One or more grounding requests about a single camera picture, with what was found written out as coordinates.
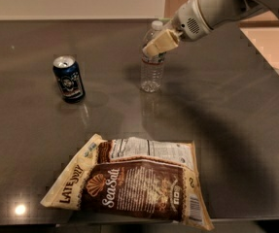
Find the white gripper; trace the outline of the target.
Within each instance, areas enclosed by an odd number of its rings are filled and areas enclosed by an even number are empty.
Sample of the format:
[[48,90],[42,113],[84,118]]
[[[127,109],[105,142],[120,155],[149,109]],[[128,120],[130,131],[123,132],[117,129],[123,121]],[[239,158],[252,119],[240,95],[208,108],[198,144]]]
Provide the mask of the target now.
[[198,0],[189,0],[179,8],[172,19],[162,18],[161,22],[162,31],[143,47],[143,53],[148,57],[176,49],[180,38],[194,42],[212,31],[200,11]]

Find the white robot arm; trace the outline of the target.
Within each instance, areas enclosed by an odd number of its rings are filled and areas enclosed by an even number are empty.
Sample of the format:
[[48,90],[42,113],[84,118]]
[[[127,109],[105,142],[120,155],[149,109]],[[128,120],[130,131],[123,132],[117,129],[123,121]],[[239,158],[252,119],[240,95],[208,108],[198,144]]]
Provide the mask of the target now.
[[279,20],[279,0],[189,0],[143,47],[143,53],[152,58],[177,48],[181,41],[197,41],[225,23],[267,11]]

